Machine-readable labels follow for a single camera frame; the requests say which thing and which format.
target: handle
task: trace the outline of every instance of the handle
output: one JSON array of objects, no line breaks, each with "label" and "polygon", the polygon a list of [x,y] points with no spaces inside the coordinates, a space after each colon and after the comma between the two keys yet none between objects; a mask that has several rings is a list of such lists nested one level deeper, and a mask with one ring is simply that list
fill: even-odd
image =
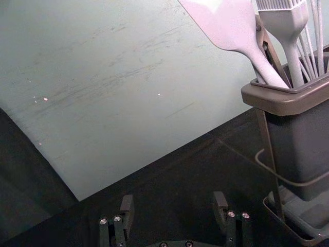
[{"label": "handle", "polygon": [[244,53],[255,66],[259,74],[263,77],[266,84],[271,86],[282,87],[288,89],[289,87],[284,83],[279,74],[274,70],[274,68],[269,64],[269,62],[264,57],[261,50],[259,50],[256,45],[255,48],[250,49],[250,52]]},{"label": "handle", "polygon": [[287,44],[281,42],[281,44],[287,57],[291,80],[293,81],[294,88],[304,85],[305,83],[300,67],[297,44],[295,42]]}]

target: black tabletop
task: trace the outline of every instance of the black tabletop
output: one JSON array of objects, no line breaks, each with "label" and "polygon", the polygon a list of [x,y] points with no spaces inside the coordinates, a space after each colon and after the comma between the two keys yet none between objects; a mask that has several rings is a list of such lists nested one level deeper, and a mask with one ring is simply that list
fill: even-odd
[{"label": "black tabletop", "polygon": [[262,206],[271,188],[270,175],[253,161],[261,149],[251,109],[3,246],[97,246],[98,220],[118,213],[126,194],[135,201],[128,246],[188,239],[224,244],[212,211],[213,191],[224,192],[233,210],[251,215],[255,246],[299,246]]}]

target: gray utensil holder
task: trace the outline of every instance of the gray utensil holder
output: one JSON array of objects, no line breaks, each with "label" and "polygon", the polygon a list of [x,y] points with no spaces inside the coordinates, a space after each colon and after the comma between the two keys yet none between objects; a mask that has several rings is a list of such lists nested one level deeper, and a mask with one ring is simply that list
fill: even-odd
[{"label": "gray utensil holder", "polygon": [[[325,67],[328,57],[325,54]],[[246,104],[265,112],[278,175],[301,184],[329,172],[329,74],[298,89],[281,89],[253,80],[241,93]],[[307,186],[282,184],[302,200],[310,201],[329,189],[329,176]]]}]

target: brush bristle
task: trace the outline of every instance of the brush bristle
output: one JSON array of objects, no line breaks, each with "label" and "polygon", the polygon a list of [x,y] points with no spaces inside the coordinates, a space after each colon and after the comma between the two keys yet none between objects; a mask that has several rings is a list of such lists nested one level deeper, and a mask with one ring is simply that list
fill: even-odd
[{"label": "brush bristle", "polygon": [[256,0],[259,10],[291,9],[306,0]]}]

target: white silicone spatula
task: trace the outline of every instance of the white silicone spatula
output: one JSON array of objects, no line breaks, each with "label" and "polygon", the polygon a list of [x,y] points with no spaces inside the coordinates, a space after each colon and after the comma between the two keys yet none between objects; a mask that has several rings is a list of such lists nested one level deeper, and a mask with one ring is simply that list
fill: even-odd
[{"label": "white silicone spatula", "polygon": [[244,54],[267,84],[288,88],[257,45],[255,13],[250,0],[179,2],[215,46]]}]

